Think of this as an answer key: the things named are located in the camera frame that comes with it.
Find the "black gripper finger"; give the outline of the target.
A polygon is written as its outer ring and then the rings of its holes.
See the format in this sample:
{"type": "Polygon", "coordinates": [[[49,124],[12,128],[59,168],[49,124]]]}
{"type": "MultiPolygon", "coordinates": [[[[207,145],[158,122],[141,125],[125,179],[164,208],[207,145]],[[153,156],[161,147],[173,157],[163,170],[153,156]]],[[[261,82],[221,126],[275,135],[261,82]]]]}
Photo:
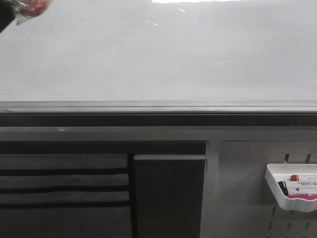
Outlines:
{"type": "Polygon", "coordinates": [[[2,32],[13,20],[15,15],[10,4],[0,0],[0,32],[2,32]]]}

